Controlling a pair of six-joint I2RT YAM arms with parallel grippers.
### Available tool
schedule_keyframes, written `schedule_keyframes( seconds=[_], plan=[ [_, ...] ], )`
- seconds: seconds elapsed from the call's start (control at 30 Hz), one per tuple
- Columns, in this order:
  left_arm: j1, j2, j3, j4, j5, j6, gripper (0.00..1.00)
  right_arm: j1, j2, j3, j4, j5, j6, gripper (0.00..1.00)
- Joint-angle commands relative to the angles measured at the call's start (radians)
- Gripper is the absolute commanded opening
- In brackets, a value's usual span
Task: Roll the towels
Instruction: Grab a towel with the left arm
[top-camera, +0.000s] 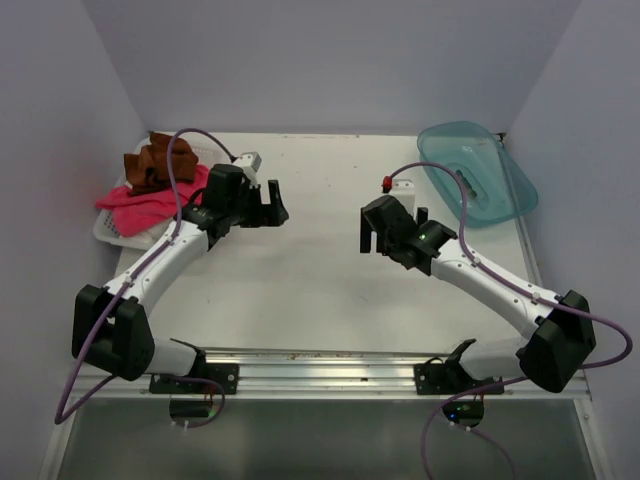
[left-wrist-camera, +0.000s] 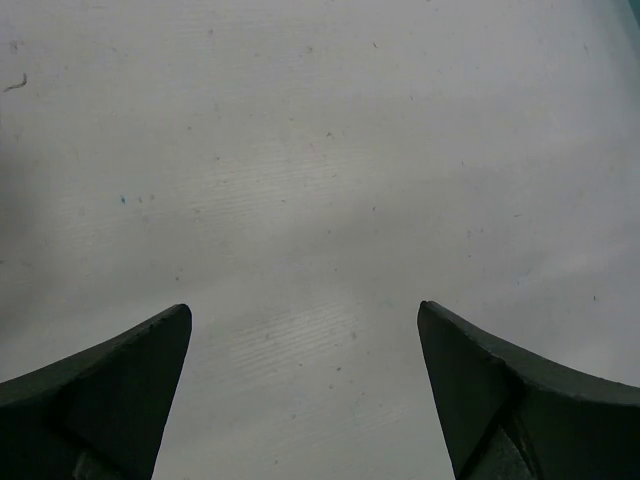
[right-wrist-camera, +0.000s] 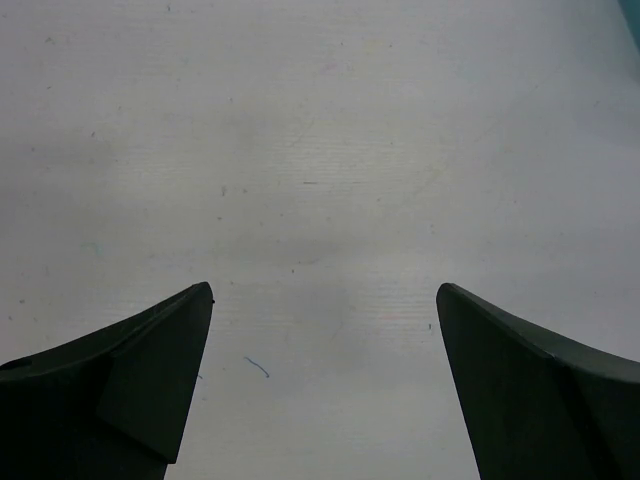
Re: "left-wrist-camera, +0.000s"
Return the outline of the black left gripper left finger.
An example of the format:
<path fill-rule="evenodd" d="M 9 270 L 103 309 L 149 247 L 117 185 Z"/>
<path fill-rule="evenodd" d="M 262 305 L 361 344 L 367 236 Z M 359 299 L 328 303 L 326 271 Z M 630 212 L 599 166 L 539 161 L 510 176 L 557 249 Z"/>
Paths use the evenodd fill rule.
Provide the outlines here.
<path fill-rule="evenodd" d="M 2 383 L 2 478 L 151 478 L 191 332 L 177 304 Z"/>

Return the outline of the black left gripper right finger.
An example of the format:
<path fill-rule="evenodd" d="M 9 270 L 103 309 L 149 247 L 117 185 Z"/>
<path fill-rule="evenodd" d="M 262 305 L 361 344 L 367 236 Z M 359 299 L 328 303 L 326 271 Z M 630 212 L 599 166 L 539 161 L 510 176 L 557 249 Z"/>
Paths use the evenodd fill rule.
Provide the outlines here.
<path fill-rule="evenodd" d="M 638 388 L 548 360 L 433 301 L 417 326 L 455 478 L 638 478 Z"/>

